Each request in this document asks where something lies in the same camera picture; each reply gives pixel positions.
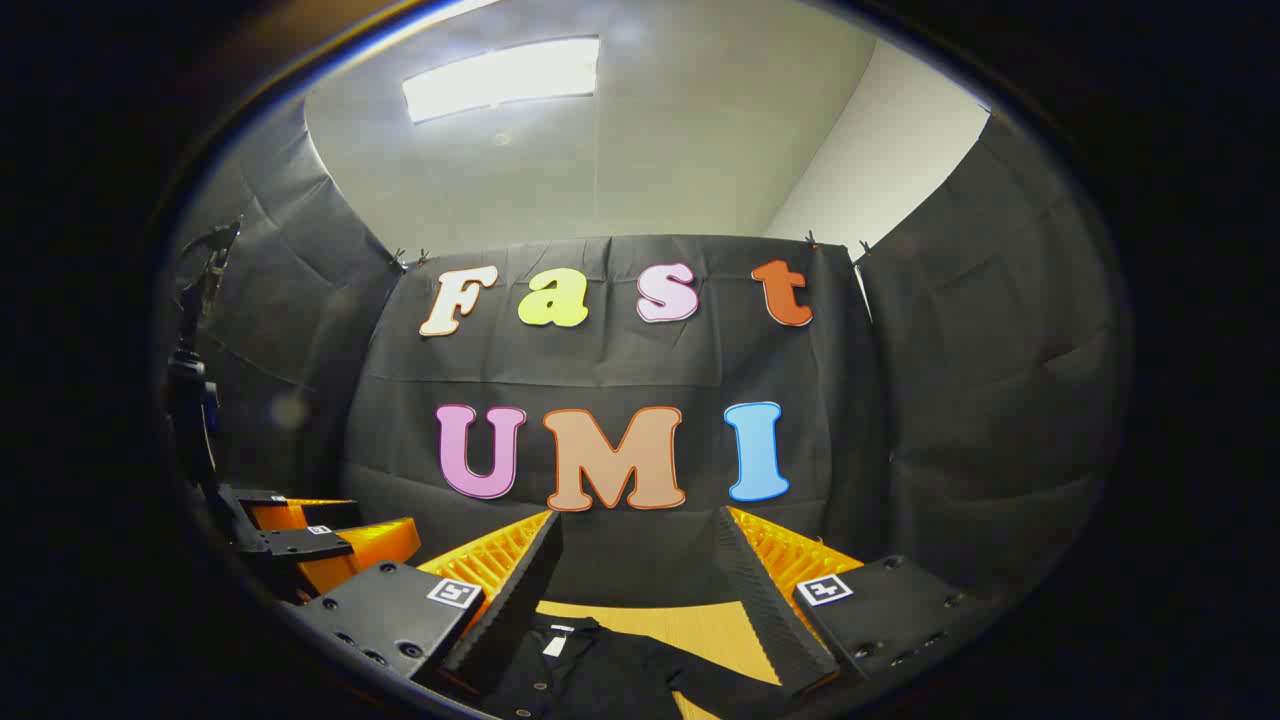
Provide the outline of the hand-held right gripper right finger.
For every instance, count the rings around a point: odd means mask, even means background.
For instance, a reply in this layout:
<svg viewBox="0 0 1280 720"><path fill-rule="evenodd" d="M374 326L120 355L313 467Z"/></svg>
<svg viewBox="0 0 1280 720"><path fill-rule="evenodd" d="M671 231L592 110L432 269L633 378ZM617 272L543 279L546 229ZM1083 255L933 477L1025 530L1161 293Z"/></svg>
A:
<svg viewBox="0 0 1280 720"><path fill-rule="evenodd" d="M996 620L987 594L906 553L858 559L733 506L714 511L716 561L783 693L888 693Z"/></svg>

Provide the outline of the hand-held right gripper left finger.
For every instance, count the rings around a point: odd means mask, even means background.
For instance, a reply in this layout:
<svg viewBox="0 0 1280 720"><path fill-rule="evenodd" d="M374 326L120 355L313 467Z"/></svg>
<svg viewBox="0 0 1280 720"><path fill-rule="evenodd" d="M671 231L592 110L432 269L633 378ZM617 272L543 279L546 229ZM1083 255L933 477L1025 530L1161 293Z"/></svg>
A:
<svg viewBox="0 0 1280 720"><path fill-rule="evenodd" d="M440 688L484 694L532 624L562 548L561 515L544 511L422 566L370 551L358 571L285 611L346 666L406 700Z"/></svg>

